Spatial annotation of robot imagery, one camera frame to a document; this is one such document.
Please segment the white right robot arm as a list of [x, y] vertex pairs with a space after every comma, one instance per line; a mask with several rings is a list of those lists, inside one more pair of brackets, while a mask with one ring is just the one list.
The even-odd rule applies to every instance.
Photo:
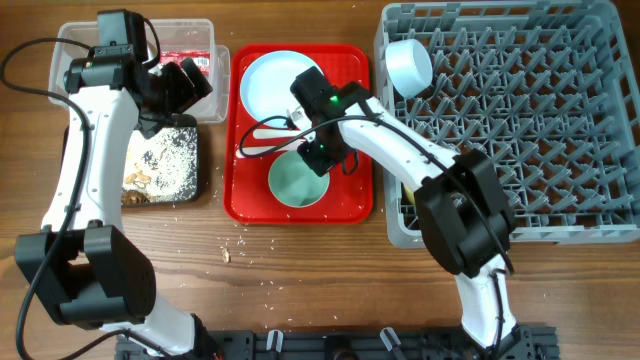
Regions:
[[321, 177], [364, 153], [400, 179], [413, 193], [426, 249], [455, 277], [463, 330], [484, 355], [505, 353], [517, 326], [505, 285], [515, 218], [492, 160], [427, 140], [359, 83], [338, 88], [316, 67], [289, 90], [299, 106], [284, 119], [305, 166]]

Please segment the light blue bowl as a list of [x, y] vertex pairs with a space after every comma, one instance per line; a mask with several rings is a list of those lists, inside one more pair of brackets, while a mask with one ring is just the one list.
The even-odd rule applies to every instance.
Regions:
[[433, 80], [427, 49], [415, 39], [390, 43], [385, 49], [387, 72], [395, 90], [404, 98], [415, 97]]

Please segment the green bowl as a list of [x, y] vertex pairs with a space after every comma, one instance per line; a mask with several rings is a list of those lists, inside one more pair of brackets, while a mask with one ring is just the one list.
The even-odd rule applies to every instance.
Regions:
[[319, 202], [330, 185], [330, 175], [318, 176], [296, 151], [285, 152], [272, 164], [268, 186], [273, 196], [291, 208], [305, 208]]

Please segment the rice and food leftovers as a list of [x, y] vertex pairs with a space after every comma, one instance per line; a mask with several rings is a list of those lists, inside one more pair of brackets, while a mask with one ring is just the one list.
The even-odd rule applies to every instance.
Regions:
[[122, 182], [122, 206], [178, 203], [198, 193], [198, 129], [163, 128], [146, 139], [130, 138]]

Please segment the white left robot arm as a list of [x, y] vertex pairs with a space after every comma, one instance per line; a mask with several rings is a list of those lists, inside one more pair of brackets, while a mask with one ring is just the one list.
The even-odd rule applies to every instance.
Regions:
[[144, 38], [115, 36], [73, 61], [63, 101], [70, 124], [55, 196], [40, 230], [17, 238], [15, 260], [59, 325], [122, 335], [153, 355], [218, 359], [195, 315], [160, 296], [150, 260], [123, 231], [121, 190], [132, 133], [183, 105], [172, 70], [149, 72]]

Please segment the yellow plastic cup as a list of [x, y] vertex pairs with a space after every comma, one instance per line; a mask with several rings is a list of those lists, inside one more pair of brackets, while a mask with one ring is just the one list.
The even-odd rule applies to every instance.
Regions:
[[416, 200], [415, 200], [414, 192], [406, 184], [402, 184], [402, 187], [403, 187], [404, 194], [405, 194], [405, 197], [406, 197], [407, 201], [410, 204], [415, 205], [416, 204]]

